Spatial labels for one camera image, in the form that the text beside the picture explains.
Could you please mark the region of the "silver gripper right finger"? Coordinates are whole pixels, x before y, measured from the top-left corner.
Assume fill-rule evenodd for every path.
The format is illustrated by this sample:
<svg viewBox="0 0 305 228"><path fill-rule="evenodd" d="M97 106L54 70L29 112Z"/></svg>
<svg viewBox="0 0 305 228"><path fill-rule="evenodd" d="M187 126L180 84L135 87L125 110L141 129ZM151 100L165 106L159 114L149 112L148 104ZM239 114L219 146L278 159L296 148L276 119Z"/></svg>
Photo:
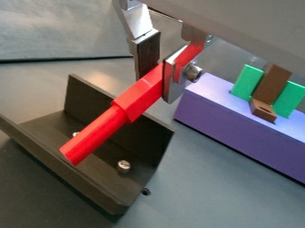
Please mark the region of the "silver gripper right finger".
<svg viewBox="0 0 305 228"><path fill-rule="evenodd" d="M203 50L207 36L204 31L181 23L180 38L187 44L163 60L161 98L165 103L173 103L187 82L195 83L201 76L201 69L193 60Z"/></svg>

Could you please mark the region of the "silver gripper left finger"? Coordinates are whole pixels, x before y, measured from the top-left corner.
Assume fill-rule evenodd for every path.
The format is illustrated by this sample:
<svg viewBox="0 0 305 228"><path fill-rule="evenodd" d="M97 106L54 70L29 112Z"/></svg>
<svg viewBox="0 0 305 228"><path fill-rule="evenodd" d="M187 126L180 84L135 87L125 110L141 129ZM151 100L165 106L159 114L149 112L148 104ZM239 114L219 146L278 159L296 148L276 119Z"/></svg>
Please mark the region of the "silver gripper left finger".
<svg viewBox="0 0 305 228"><path fill-rule="evenodd" d="M160 32L153 29L147 6L137 0L112 0L135 58L136 80L157 66Z"/></svg>

